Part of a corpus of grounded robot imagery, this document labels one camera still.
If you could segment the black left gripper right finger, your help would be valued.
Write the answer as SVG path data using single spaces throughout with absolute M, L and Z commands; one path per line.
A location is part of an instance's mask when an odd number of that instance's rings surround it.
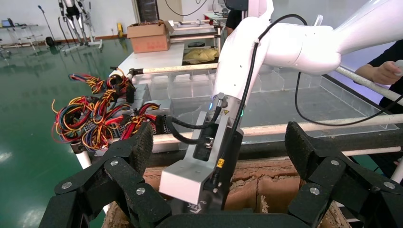
M 305 181 L 288 214 L 319 225 L 332 202 L 343 204 L 366 228 L 403 225 L 402 186 L 350 161 L 332 143 L 307 135 L 296 122 L 285 133 L 287 154 Z

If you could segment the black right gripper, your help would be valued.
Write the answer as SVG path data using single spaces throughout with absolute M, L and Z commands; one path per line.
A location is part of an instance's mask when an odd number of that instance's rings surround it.
M 190 145 L 185 157 L 171 165 L 172 214 L 223 210 L 240 153 L 243 132 L 214 125 L 196 130 L 208 145 Z

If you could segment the bare person hand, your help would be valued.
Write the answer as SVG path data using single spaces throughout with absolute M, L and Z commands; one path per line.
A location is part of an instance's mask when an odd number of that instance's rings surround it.
M 382 85 L 393 85 L 401 78 L 402 73 L 403 69 L 398 67 L 395 62 L 387 61 L 374 68 L 372 81 Z

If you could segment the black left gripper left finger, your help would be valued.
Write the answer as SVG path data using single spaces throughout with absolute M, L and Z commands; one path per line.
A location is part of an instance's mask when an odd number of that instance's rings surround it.
M 136 228 L 157 227 L 172 212 L 143 178 L 152 148 L 153 129 L 144 122 L 134 136 L 112 143 L 98 162 L 55 186 L 40 227 L 87 228 L 112 202 Z

